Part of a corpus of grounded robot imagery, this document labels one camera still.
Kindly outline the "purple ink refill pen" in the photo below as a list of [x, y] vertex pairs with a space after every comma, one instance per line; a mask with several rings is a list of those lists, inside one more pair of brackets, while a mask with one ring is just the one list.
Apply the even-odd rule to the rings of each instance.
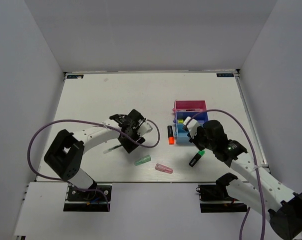
[[200, 112], [200, 108], [183, 108], [183, 109], [177, 109], [176, 112]]

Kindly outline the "green ink refill pen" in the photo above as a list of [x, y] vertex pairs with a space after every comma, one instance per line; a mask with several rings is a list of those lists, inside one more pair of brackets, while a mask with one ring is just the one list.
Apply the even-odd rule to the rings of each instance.
[[121, 144], [120, 144], [120, 145], [113, 146], [113, 147], [111, 147], [111, 148], [109, 148], [109, 149], [104, 150], [103, 153], [104, 153], [104, 154], [107, 154], [107, 153], [109, 153], [109, 152], [111, 152], [111, 151], [113, 151], [113, 150], [116, 150], [116, 149], [120, 148], [120, 147], [122, 147]]

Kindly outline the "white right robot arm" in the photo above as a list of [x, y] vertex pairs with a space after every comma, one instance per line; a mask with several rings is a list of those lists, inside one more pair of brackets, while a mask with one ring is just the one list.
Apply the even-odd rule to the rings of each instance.
[[237, 199], [262, 215], [273, 231], [284, 240], [292, 240], [302, 232], [302, 192], [297, 193], [259, 167], [247, 149], [231, 140], [217, 120], [199, 124], [191, 117], [183, 123], [189, 141], [199, 150], [210, 150], [230, 169], [240, 174], [226, 173], [216, 180], [217, 195], [226, 200]]

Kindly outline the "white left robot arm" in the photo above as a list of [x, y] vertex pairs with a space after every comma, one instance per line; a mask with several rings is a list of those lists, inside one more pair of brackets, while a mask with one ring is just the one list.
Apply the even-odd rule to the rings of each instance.
[[138, 145], [120, 133], [142, 144], [145, 142], [143, 136], [151, 131], [151, 125], [135, 109], [128, 115], [115, 114], [104, 121], [102, 126], [95, 125], [74, 133], [61, 130], [47, 150], [44, 161], [63, 181], [79, 188], [81, 196], [90, 200], [95, 197], [97, 188], [95, 181], [81, 169], [83, 155], [113, 139], [119, 140], [127, 153], [131, 153]]

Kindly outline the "green cap black highlighter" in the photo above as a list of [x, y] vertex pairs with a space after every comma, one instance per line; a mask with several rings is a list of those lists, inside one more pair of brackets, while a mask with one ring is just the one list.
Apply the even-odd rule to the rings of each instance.
[[193, 166], [201, 159], [201, 157], [202, 157], [204, 154], [205, 154], [205, 151], [204, 151], [204, 150], [198, 151], [198, 152], [193, 156], [193, 158], [190, 160], [189, 166], [190, 166], [190, 167], [193, 167]]

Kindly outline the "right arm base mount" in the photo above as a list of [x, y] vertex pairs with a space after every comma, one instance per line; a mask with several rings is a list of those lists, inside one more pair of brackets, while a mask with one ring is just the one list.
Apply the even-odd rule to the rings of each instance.
[[241, 201], [223, 195], [216, 184], [200, 184], [196, 192], [201, 213], [245, 213], [248, 209]]

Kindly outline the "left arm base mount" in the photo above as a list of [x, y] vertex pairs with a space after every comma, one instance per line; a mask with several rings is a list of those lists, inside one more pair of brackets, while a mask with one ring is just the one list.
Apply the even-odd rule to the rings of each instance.
[[108, 212], [108, 206], [111, 204], [112, 185], [97, 185], [99, 191], [79, 191], [69, 185], [66, 192], [63, 211], [64, 212], [89, 212], [103, 213]]

